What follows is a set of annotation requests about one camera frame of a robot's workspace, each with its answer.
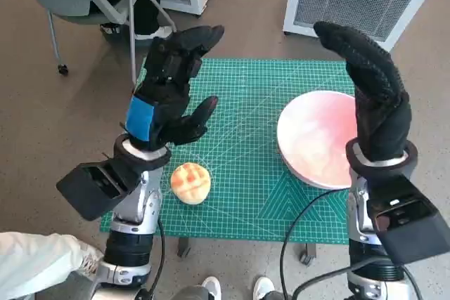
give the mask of pink plate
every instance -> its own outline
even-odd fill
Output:
[[[337,91],[303,94],[282,111],[276,135],[280,153],[296,177],[323,189],[350,187],[345,144],[356,137],[353,97]]]

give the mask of white sleeve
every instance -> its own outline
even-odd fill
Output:
[[[82,264],[71,235],[0,233],[0,300],[33,294],[63,282]]]

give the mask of floor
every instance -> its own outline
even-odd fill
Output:
[[[448,0],[427,0],[393,50],[411,95],[410,139],[420,150],[413,182],[450,221],[450,106]],[[180,28],[223,24],[226,34],[210,57],[336,59],[317,40],[285,37],[286,0],[210,0],[201,19],[172,13]],[[55,189],[55,182],[80,162],[100,160],[120,132],[131,83],[126,47],[111,46],[96,27],[58,21],[60,49],[71,74],[55,72],[45,12],[34,0],[0,0],[0,231],[69,233],[104,247],[98,223],[87,223]],[[250,299],[252,284],[268,275],[280,289],[279,243],[196,240],[184,261],[168,240],[159,299],[197,284],[208,275],[221,280],[224,299]],[[297,260],[297,245],[285,258],[288,289],[348,264],[347,248],[320,245],[310,268]],[[159,243],[152,260],[157,263]],[[412,271],[425,299],[448,299],[450,255],[416,263]],[[345,277],[312,287],[304,299],[349,296]],[[39,300],[84,299],[89,283],[70,276],[42,292]]]

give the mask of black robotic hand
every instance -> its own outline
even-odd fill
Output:
[[[200,26],[154,39],[144,65],[147,75],[136,85],[127,114],[125,127],[133,145],[157,150],[168,142],[194,142],[207,131],[216,96],[206,98],[192,115],[182,115],[189,104],[189,80],[223,34],[222,26]]]
[[[401,157],[411,125],[409,95],[390,54],[351,27],[316,22],[322,46],[347,62],[355,85],[358,142],[370,161]]]

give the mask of green cutting mat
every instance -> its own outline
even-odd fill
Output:
[[[206,135],[194,144],[174,148],[165,168],[162,222],[166,234],[282,241],[299,212],[324,191],[288,171],[277,153],[276,123],[290,100],[315,90],[353,94],[345,64],[204,59],[192,81],[189,112],[212,94],[219,97],[219,104]],[[183,204],[170,190],[170,175],[184,162],[199,163],[211,173],[211,192],[201,205]],[[342,191],[319,200],[297,225],[292,241],[346,243],[346,196]],[[108,231],[110,218],[110,214],[103,218],[102,231]]]

